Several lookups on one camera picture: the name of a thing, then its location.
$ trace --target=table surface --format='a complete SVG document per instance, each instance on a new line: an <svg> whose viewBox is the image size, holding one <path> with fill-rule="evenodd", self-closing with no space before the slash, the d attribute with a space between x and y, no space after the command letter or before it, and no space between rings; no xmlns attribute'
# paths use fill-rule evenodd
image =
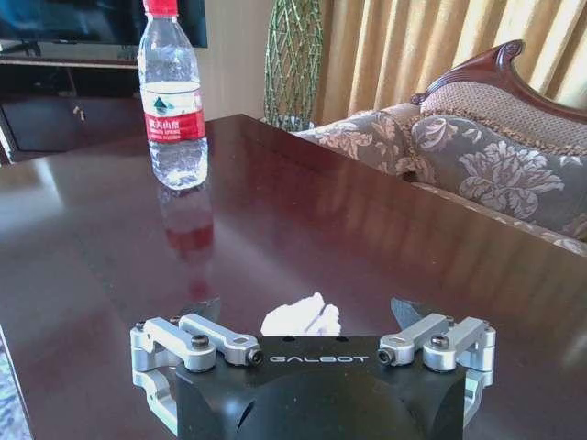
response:
<svg viewBox="0 0 587 440"><path fill-rule="evenodd" d="M465 438L587 436L587 259L246 116L207 129L209 188L181 198L143 138L0 170L0 324L36 438L171 438L128 329L212 303L257 334L315 291L346 335L397 331L392 297L491 321Z"/></svg>

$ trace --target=television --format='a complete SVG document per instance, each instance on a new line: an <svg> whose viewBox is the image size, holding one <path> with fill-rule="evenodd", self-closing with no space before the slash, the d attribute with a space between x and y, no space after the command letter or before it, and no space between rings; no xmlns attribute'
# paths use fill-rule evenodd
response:
<svg viewBox="0 0 587 440"><path fill-rule="evenodd" d="M204 0L179 0L192 44L207 47ZM147 18L142 0L0 0L0 39L138 45Z"/></svg>

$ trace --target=screw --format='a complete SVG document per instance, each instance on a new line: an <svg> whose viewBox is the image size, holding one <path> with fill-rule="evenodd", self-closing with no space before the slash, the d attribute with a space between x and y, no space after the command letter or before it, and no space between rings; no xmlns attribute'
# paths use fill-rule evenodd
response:
<svg viewBox="0 0 587 440"><path fill-rule="evenodd" d="M380 348L377 350L377 358L383 365L390 365L395 359L395 354L388 348Z"/></svg>
<svg viewBox="0 0 587 440"><path fill-rule="evenodd" d="M194 348L206 348L210 343L210 339L206 335L195 335L192 337L192 347Z"/></svg>
<svg viewBox="0 0 587 440"><path fill-rule="evenodd" d="M430 338L430 344L432 344L432 347L436 348L449 348L449 342L449 339L444 335L433 335Z"/></svg>
<svg viewBox="0 0 587 440"><path fill-rule="evenodd" d="M259 365L264 358L265 356L263 355L263 352L258 349L252 349L247 354L247 360L252 365Z"/></svg>

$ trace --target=metal bracket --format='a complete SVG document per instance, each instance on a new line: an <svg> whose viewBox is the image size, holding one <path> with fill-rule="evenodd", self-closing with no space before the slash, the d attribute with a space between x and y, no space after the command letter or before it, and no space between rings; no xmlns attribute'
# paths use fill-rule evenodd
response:
<svg viewBox="0 0 587 440"><path fill-rule="evenodd" d="M263 360L257 338L241 335L197 314L187 314L179 327L152 318L130 330L132 381L145 390L150 410L177 435L177 403L169 381L157 369L181 362L198 373L216 364L216 350L233 365L250 366Z"/></svg>
<svg viewBox="0 0 587 440"><path fill-rule="evenodd" d="M198 314L182 316L180 329L194 335L198 333L207 335L229 364L257 365L263 360L256 337L235 333Z"/></svg>
<svg viewBox="0 0 587 440"><path fill-rule="evenodd" d="M466 426L481 405L482 390L493 385L495 329L481 319L466 318L458 324L450 317L431 313L395 335L383 336L377 352L384 365L399 366L414 361L423 349L424 364L433 371L452 371L461 364L465 380Z"/></svg>
<svg viewBox="0 0 587 440"><path fill-rule="evenodd" d="M400 333L383 336L379 342L379 360L393 367L411 364L415 352L432 335L449 330L449 324L447 316L431 313Z"/></svg>

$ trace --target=curtain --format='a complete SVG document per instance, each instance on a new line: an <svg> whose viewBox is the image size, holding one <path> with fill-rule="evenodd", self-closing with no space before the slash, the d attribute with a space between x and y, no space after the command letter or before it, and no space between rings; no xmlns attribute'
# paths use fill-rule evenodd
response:
<svg viewBox="0 0 587 440"><path fill-rule="evenodd" d="M316 121L409 101L437 77L512 39L532 88L587 108L587 0L323 0Z"/></svg>

